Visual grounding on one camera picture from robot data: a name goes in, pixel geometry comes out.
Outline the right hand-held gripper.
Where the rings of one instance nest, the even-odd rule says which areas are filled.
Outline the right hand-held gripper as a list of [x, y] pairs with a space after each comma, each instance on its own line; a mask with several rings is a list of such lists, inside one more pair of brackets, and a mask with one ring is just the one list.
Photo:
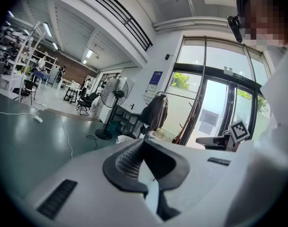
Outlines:
[[196, 143], [204, 146], [205, 149], [223, 147], [225, 151], [236, 152], [240, 143], [250, 136], [243, 120], [236, 121], [228, 126], [223, 136], [215, 139], [213, 137], [196, 138]]

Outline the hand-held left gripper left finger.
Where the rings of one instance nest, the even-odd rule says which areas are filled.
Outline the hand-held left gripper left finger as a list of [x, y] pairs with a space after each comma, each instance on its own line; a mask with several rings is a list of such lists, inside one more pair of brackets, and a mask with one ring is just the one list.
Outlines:
[[35, 209], [65, 180], [76, 186], [50, 221], [60, 227], [156, 227], [162, 220], [149, 209], [141, 193], [127, 193], [111, 184], [102, 171], [104, 160], [112, 153], [142, 140], [122, 142], [89, 152], [68, 161], [43, 180], [25, 198]]

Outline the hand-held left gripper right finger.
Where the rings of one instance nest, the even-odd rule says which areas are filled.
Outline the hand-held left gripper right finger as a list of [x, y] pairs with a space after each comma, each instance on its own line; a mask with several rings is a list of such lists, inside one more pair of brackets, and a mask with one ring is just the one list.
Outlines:
[[143, 182], [148, 187], [145, 227], [226, 227], [226, 187], [219, 182], [233, 153], [143, 141]]

